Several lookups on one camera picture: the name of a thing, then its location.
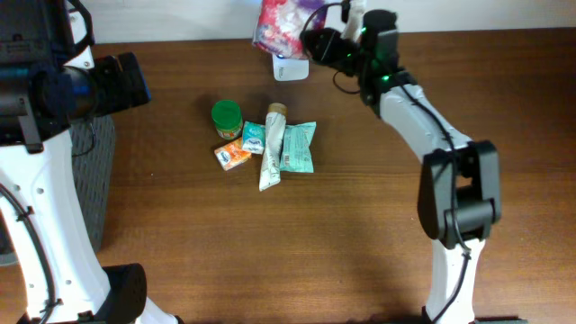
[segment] package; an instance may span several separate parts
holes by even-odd
[[[253,154],[264,153],[266,143],[266,126],[244,122],[244,132],[242,133],[242,149]]]
[[[236,139],[221,148],[215,149],[214,154],[225,171],[241,165],[252,157],[252,153],[242,150],[242,139]]]
[[[286,127],[287,108],[272,103],[266,115],[266,143],[260,168],[260,191],[280,183],[280,150]]]
[[[287,59],[306,59],[300,33],[311,14],[323,5],[324,0],[263,0],[253,44]],[[326,11],[322,10],[308,28],[323,28],[325,21]]]
[[[286,126],[280,171],[314,173],[310,144],[315,130],[315,121]]]

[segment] white tube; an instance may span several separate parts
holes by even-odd
[[[286,106],[281,103],[272,103],[268,107],[265,149],[260,169],[260,191],[280,183],[280,149],[286,128],[286,112]]]

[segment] wood grain surface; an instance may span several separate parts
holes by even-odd
[[[333,71],[275,82],[247,40],[103,45],[134,51],[153,102],[114,116],[103,266],[140,262],[148,293],[187,323],[342,323],[419,314],[431,244],[416,214],[419,163]],[[576,318],[576,31],[402,34],[402,63],[460,131],[492,140],[502,220],[481,256],[477,316]],[[351,89],[355,83],[341,80]],[[315,173],[258,191],[261,157],[224,172],[210,111],[317,122]],[[20,269],[0,268],[2,323],[25,310]]]

